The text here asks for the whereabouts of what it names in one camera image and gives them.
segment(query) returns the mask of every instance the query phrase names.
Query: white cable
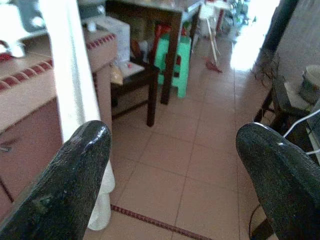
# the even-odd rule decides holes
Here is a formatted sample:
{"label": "white cable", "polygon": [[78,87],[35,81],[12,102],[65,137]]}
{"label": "white cable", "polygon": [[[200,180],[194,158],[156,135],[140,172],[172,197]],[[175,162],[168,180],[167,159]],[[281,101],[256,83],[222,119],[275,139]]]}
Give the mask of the white cable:
{"label": "white cable", "polygon": [[305,121],[305,120],[313,117],[314,115],[317,115],[318,113],[320,113],[320,109],[318,109],[317,111],[315,111],[315,112],[313,112],[313,113],[310,113],[309,115],[307,115],[307,116],[299,119],[298,121],[296,121],[294,124],[292,124],[292,126],[290,127],[290,129],[283,135],[283,137],[284,137],[284,138],[287,137],[288,134],[292,131],[292,129],[294,129],[294,127],[295,127],[296,125],[298,125],[299,123],[301,123],[301,122],[303,122],[303,121]]}
{"label": "white cable", "polygon": [[308,151],[308,152],[306,152],[305,154],[307,154],[307,155],[312,155],[312,154],[317,154],[317,153],[320,153],[320,149],[314,150],[314,151]]}

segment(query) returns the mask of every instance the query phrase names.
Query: cabinet door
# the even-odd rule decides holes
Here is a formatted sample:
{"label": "cabinet door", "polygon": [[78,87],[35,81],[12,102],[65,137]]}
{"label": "cabinet door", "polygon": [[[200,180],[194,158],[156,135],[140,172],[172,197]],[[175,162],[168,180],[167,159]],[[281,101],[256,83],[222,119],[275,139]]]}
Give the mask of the cabinet door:
{"label": "cabinet door", "polygon": [[11,147],[9,152],[0,152],[0,176],[15,200],[62,145],[57,101],[50,101],[5,131],[0,145]]}
{"label": "cabinet door", "polygon": [[0,222],[7,215],[9,210],[11,209],[11,202],[7,197],[5,191],[0,186]]}

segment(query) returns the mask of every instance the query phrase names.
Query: cabinet handle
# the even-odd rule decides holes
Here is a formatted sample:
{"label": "cabinet handle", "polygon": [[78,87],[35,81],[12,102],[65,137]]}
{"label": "cabinet handle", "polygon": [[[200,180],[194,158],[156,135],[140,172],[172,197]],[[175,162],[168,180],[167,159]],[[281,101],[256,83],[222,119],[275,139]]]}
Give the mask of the cabinet handle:
{"label": "cabinet handle", "polygon": [[8,153],[8,152],[10,152],[11,151],[11,147],[9,146],[9,147],[1,147],[0,146],[0,152],[1,153]]}

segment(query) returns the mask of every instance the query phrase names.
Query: black cable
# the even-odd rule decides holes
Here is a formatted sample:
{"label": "black cable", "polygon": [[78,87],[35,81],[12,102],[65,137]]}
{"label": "black cable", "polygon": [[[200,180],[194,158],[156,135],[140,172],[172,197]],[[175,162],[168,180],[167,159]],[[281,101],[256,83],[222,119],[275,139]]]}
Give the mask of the black cable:
{"label": "black cable", "polygon": [[252,218],[254,217],[255,212],[258,210],[258,208],[261,207],[261,204],[259,203],[258,206],[255,207],[255,209],[252,211],[251,216],[250,216],[250,221],[249,221],[249,226],[248,226],[248,236],[250,240],[254,240],[251,236],[251,223],[252,223]]}

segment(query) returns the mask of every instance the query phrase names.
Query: tiled countertop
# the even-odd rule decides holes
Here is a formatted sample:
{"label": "tiled countertop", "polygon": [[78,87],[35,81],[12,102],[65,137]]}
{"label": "tiled countertop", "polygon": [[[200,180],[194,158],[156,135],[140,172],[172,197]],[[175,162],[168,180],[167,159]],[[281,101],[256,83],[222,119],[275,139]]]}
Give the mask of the tiled countertop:
{"label": "tiled countertop", "polygon": [[[84,31],[91,70],[117,54],[116,36]],[[0,132],[56,97],[50,41],[47,35],[25,41],[26,56],[0,63]]]}

